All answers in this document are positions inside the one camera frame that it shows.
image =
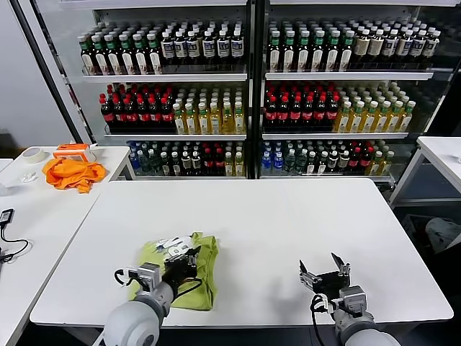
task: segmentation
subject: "water bottle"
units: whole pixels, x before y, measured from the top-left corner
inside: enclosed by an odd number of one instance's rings
[[[283,175],[292,175],[293,168],[295,167],[295,150],[290,149],[288,155],[285,159],[285,163],[283,164]]]
[[[275,154],[274,165],[272,167],[272,175],[282,175],[282,170],[283,170],[282,152],[278,151]]]
[[[294,175],[301,175],[304,172],[305,164],[308,161],[308,150],[304,148],[300,155],[296,158]]]
[[[271,175],[272,173],[272,160],[271,154],[268,151],[264,152],[261,160],[261,176]]]

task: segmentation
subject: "shelf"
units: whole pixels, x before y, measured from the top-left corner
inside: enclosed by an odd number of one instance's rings
[[[162,83],[188,81],[245,81],[246,74],[133,74],[123,76],[69,77],[71,83]]]
[[[268,81],[426,81],[432,72],[268,72]]]
[[[453,7],[458,0],[271,0],[271,5],[392,5]]]
[[[246,135],[104,135],[115,141],[245,141]]]
[[[263,133],[262,139],[273,141],[295,139],[402,139],[408,132],[384,133]]]
[[[246,0],[61,0],[61,9],[136,9],[146,7],[245,6]]]

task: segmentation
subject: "bottle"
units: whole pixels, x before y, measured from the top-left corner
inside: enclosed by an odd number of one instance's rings
[[[292,175],[293,169],[295,168],[295,150],[290,149],[287,157],[285,157],[285,162],[283,164],[283,175]]]
[[[396,101],[392,106],[391,112],[388,114],[388,119],[384,124],[384,132],[395,132],[395,127],[400,120],[400,111],[402,110],[403,103],[401,101]]]
[[[301,31],[300,44],[297,48],[297,71],[304,72],[308,62],[309,55],[309,32]]]
[[[368,165],[367,169],[365,170],[365,175],[376,175],[378,169],[380,168],[380,164],[382,161],[382,152],[376,151],[375,158],[371,163]]]
[[[349,151],[344,150],[339,156],[338,164],[336,165],[336,170],[338,172],[345,172],[349,164]]]
[[[322,54],[323,54],[323,37],[325,32],[323,30],[318,30],[315,34],[315,42],[311,48],[310,53],[310,72],[318,72],[320,69]]]
[[[371,132],[371,129],[375,121],[375,117],[376,117],[376,109],[377,109],[377,102],[371,101],[370,106],[368,107],[368,111],[364,114],[364,116],[362,117],[362,120],[360,120],[359,133]]]
[[[133,50],[130,47],[130,41],[127,35],[120,35],[118,37],[120,44],[122,45],[122,58],[125,64],[125,70],[127,74],[136,74],[136,57]]]
[[[349,61],[352,55],[352,44],[354,42],[355,32],[347,30],[344,37],[344,44],[341,49],[341,58],[339,59],[339,72],[347,71],[349,67]]]
[[[326,172],[333,173],[336,170],[336,164],[338,162],[338,151],[332,150],[328,156],[328,161],[326,162]]]
[[[324,64],[325,72],[333,72],[336,68],[336,59],[338,57],[338,41],[339,41],[340,32],[338,30],[333,30],[330,35],[330,41],[328,47],[325,50],[324,55]]]
[[[383,33],[384,30],[378,29],[370,38],[370,44],[368,45],[367,51],[367,60],[369,62],[375,61],[381,53],[382,44],[384,43],[384,38],[382,37]]]
[[[347,124],[349,123],[349,118],[351,117],[351,102],[345,101],[343,103],[343,109],[336,117],[334,132],[336,133],[345,133]]]
[[[280,31],[272,31],[271,42],[268,47],[269,51],[269,72],[277,72],[279,69],[279,39]]]
[[[199,124],[200,124],[200,132],[202,135],[209,135],[210,134],[210,119],[209,113],[207,110],[207,106],[205,103],[199,103]]]
[[[98,63],[99,71],[105,76],[109,75],[112,71],[110,68],[110,62],[107,58],[107,49],[105,48],[101,37],[98,35],[93,35],[91,40],[94,44],[94,57]]]
[[[363,107],[365,103],[363,101],[358,101],[354,113],[349,117],[349,122],[347,123],[346,132],[347,133],[357,133],[359,130],[360,122],[363,117]]]
[[[321,156],[318,160],[317,175],[321,175],[325,172],[327,160],[328,160],[328,152],[322,151]]]
[[[221,133],[221,114],[216,102],[210,103],[210,123],[211,134],[219,135]]]

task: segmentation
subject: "robotic arm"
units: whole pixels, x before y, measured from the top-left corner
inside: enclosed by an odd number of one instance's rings
[[[315,293],[310,305],[315,334],[322,346],[315,321],[316,312],[326,312],[336,322],[336,335],[345,346],[400,346],[386,333],[379,332],[373,315],[367,312],[367,297],[360,286],[350,286],[350,264],[331,254],[338,271],[314,275],[300,261],[301,283]]]

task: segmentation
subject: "yellow bottle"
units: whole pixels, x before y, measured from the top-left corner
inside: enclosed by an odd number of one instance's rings
[[[395,132],[395,127],[397,126],[398,121],[402,115],[402,105],[401,101],[396,101],[392,106],[392,110],[388,113],[388,119],[384,124],[384,132]]]
[[[202,135],[210,134],[210,113],[208,112],[207,105],[203,102],[199,103],[199,122],[200,132]]]
[[[394,157],[394,152],[389,150],[386,158],[381,161],[380,167],[377,169],[376,175],[389,175],[390,166],[392,162],[390,161]]]
[[[400,120],[397,123],[397,132],[406,132],[406,128],[408,127],[408,124],[410,123],[411,118],[413,117],[411,113],[413,112],[413,108],[415,106],[416,102],[408,101],[405,108],[405,112],[402,114]]]
[[[173,111],[174,111],[174,124],[176,125],[176,131],[178,135],[185,135],[187,133],[187,127],[184,126],[184,121],[182,120],[181,105],[179,103],[175,103],[173,105]]]
[[[355,106],[354,114],[349,117],[349,121],[347,122],[346,132],[347,133],[357,133],[359,130],[360,122],[362,121],[363,115],[363,107],[365,103],[363,101],[358,101],[357,105]]]
[[[372,125],[375,121],[376,117],[376,109],[377,109],[377,102],[371,101],[370,106],[368,107],[368,111],[362,117],[359,125],[359,132],[360,133],[369,133],[372,130]]]
[[[381,161],[382,161],[382,152],[376,151],[375,158],[370,162],[367,169],[365,170],[365,175],[376,175],[378,169],[380,168]]]
[[[241,135],[245,133],[245,122],[243,121],[242,102],[237,101],[234,109],[234,118],[236,119],[236,134]]]
[[[351,102],[343,102],[343,108],[336,117],[333,131],[336,133],[346,132],[347,123],[351,115]]]
[[[233,115],[230,102],[224,102],[223,114],[223,133],[225,135],[233,134]]]
[[[388,115],[390,112],[390,102],[389,101],[384,101],[381,105],[380,110],[375,116],[375,121],[372,124],[372,128],[370,132],[383,132],[384,131],[384,125],[386,124],[386,121],[388,121]]]
[[[187,129],[190,135],[200,134],[199,125],[197,122],[197,113],[195,112],[192,103],[186,103],[186,113],[187,113]]]

